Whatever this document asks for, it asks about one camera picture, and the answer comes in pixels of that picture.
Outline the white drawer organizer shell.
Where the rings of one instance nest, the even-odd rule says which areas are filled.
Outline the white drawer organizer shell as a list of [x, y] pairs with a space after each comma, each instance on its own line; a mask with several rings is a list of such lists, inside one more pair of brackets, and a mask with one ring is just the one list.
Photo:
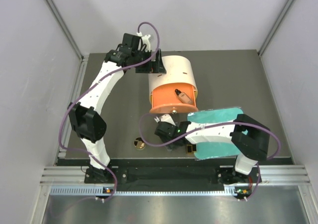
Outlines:
[[198, 89], [192, 70], [191, 62], [183, 56], [170, 55], [162, 57], [165, 74], [149, 74], [149, 101], [152, 103], [155, 88], [173, 83], [186, 83], [194, 87], [194, 95], [197, 98]]

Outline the gold black eyeshadow palette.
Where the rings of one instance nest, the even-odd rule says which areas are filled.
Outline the gold black eyeshadow palette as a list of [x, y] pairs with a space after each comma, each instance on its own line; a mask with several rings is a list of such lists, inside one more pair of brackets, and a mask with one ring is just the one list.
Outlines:
[[187, 154], [195, 154], [197, 152], [197, 146], [190, 144], [186, 146], [186, 153]]

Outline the orange top drawer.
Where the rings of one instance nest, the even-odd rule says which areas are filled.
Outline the orange top drawer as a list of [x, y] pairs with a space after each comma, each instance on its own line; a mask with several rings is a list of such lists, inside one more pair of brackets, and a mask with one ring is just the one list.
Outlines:
[[[193, 100], [193, 104], [182, 103], [175, 94], [175, 89], [185, 92]], [[186, 83], [166, 84], [155, 88], [151, 105], [150, 113], [157, 114], [191, 113], [198, 111], [194, 87]]]

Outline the foundation bottle black pump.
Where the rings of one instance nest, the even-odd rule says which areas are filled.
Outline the foundation bottle black pump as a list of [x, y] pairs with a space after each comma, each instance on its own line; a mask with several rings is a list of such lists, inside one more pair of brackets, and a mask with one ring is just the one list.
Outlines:
[[179, 89], [175, 89], [174, 92], [182, 103], [189, 105], [193, 104], [193, 100], [185, 92], [182, 92]]

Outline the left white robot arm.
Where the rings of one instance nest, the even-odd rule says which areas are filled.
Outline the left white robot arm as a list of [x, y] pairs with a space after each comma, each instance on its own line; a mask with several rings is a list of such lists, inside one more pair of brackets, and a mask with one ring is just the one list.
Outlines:
[[85, 152], [90, 159], [85, 183], [106, 183], [113, 175], [112, 169], [108, 167], [110, 157], [103, 139], [107, 125], [101, 117], [101, 111], [115, 84], [131, 68], [142, 74], [166, 72], [161, 50], [159, 47], [155, 51], [151, 50], [150, 37], [141, 32], [135, 35], [125, 33], [117, 48], [106, 54], [88, 91], [68, 106], [71, 128], [85, 145]]

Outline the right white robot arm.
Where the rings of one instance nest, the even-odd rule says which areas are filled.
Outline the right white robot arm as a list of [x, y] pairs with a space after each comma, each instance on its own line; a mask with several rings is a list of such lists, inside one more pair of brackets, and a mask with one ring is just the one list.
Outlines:
[[170, 115], [159, 118], [155, 130], [167, 146], [229, 145], [238, 149], [232, 169], [219, 171], [224, 184], [244, 182], [255, 165], [267, 160], [270, 136], [269, 128], [245, 114], [238, 114], [233, 120], [218, 123], [197, 123], [184, 121], [176, 125]]

